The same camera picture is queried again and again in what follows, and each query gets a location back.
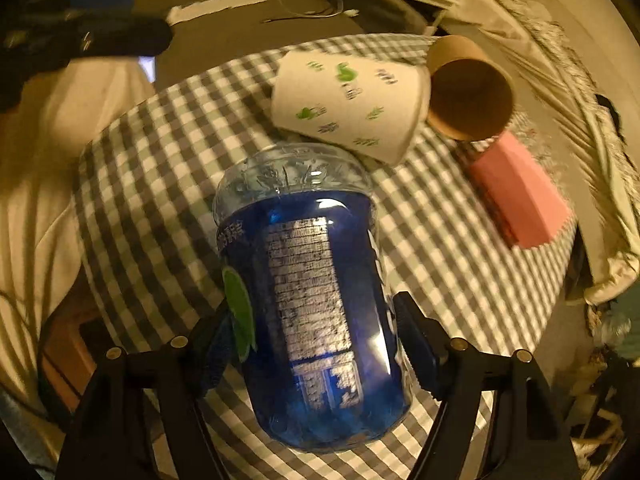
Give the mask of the bed with cream frame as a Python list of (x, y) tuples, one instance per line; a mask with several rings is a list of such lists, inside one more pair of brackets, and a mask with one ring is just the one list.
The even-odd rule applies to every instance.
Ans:
[(590, 306), (617, 298), (639, 277), (639, 173), (580, 57), (591, 38), (556, 0), (456, 0), (445, 22), (474, 27), (500, 50), (562, 167), (591, 275), (582, 298)]

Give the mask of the large water jug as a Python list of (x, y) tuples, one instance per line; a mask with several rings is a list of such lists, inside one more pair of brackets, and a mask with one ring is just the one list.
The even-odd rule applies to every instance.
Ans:
[(631, 319), (625, 313), (608, 311), (600, 326), (600, 339), (604, 346), (618, 347), (631, 331)]

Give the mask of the white paper cup green print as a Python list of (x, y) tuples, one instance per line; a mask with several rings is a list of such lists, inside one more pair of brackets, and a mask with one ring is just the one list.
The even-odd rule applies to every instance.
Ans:
[(425, 122), (430, 99), (431, 76), (422, 65), (292, 51), (274, 77), (271, 120), (396, 166)]

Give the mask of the brown kraft paper cup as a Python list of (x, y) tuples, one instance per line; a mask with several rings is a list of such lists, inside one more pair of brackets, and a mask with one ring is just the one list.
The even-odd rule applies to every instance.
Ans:
[(438, 133), (462, 142), (498, 136), (510, 122), (515, 96), (510, 76), (474, 41), (449, 35), (428, 49), (431, 75), (427, 122)]

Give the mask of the blue plastic cup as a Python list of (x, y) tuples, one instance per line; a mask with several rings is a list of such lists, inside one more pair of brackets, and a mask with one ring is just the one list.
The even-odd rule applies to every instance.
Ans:
[(224, 174), (214, 214), (258, 424), (307, 452), (384, 436), (410, 399), (367, 171), (331, 145), (277, 145)]

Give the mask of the pink box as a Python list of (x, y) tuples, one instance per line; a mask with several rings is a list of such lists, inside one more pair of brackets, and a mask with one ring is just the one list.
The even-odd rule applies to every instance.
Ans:
[(466, 174), (509, 247), (549, 244), (572, 218), (549, 175), (509, 131), (473, 156)]

